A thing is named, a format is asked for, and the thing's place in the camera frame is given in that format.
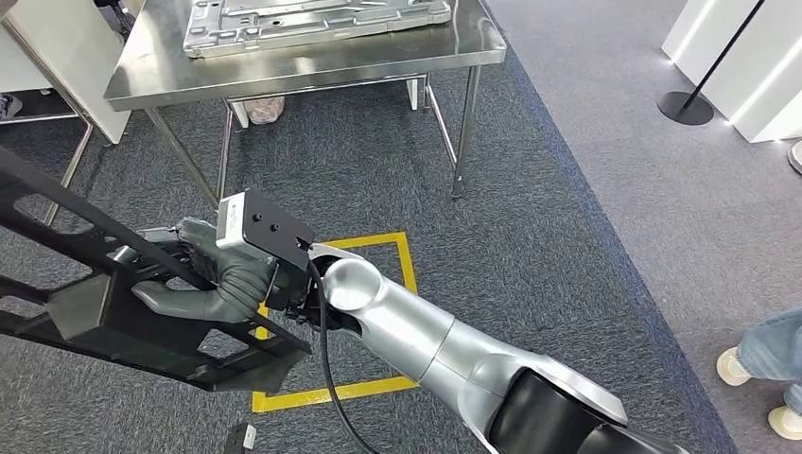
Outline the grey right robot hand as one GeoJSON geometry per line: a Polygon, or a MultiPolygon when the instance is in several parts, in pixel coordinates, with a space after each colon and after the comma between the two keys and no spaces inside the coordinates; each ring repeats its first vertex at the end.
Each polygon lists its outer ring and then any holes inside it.
{"type": "Polygon", "coordinates": [[[153,312],[181,319],[240,323],[249,318],[248,308],[237,308],[222,295],[221,278],[232,257],[216,245],[216,227],[197,218],[184,218],[173,227],[138,232],[143,239],[168,250],[180,251],[192,269],[213,283],[212,290],[176,290],[156,281],[134,285],[132,293],[153,312]]]}

